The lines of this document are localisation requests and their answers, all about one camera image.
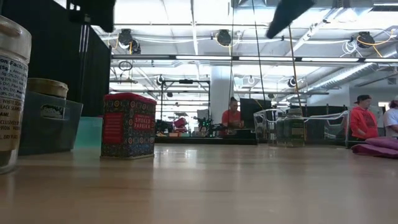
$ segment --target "man in red shirt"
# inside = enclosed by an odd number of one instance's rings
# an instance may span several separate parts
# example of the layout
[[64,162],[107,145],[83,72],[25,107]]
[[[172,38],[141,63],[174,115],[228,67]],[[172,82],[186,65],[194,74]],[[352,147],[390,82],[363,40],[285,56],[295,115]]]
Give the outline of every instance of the man in red shirt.
[[244,123],[241,121],[241,112],[238,111],[238,101],[234,97],[231,97],[229,101],[229,110],[223,113],[221,122],[224,126],[228,127],[228,129],[243,128]]
[[369,95],[360,95],[355,102],[357,106],[351,111],[349,126],[353,132],[354,141],[364,141],[379,136],[376,117],[368,110],[371,101],[372,98]]

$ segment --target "table surface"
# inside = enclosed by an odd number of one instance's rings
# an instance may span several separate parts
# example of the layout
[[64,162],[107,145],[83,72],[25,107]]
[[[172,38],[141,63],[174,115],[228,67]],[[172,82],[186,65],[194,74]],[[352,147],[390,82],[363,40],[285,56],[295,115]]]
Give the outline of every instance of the table surface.
[[156,145],[28,156],[0,175],[1,223],[397,223],[398,161],[335,147]]

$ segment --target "person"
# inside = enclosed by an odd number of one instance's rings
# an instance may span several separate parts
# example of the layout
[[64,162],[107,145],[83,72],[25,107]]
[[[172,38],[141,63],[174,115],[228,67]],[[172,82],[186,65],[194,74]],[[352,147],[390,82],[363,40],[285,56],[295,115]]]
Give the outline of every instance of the person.
[[221,122],[228,129],[243,128],[244,123],[241,120],[241,112],[238,111],[238,101],[234,97],[231,97],[229,110],[224,111]]
[[390,102],[390,109],[384,113],[386,136],[398,138],[398,95]]
[[378,137],[377,122],[375,115],[368,109],[372,98],[369,95],[360,95],[357,97],[357,106],[351,111],[351,121],[349,126],[352,130],[354,141],[364,141],[368,138]]

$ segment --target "gray plastic bin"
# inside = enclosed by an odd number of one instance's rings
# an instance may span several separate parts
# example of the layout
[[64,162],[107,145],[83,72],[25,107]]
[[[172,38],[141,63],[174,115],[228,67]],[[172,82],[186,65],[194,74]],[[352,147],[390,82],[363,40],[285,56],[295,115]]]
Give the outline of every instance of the gray plastic bin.
[[[64,107],[63,119],[44,118],[43,105]],[[26,91],[18,155],[64,152],[73,149],[83,104]]]

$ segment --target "purple cushion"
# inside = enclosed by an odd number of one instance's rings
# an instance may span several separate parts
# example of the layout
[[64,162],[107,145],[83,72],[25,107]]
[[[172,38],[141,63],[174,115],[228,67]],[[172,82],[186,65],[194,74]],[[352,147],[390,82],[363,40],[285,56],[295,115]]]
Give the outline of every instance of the purple cushion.
[[386,158],[397,158],[398,151],[387,149],[385,147],[377,147],[369,144],[357,144],[351,148],[353,153],[365,156],[380,156]]
[[372,146],[386,147],[398,151],[398,139],[389,137],[377,137],[365,140],[366,143]]

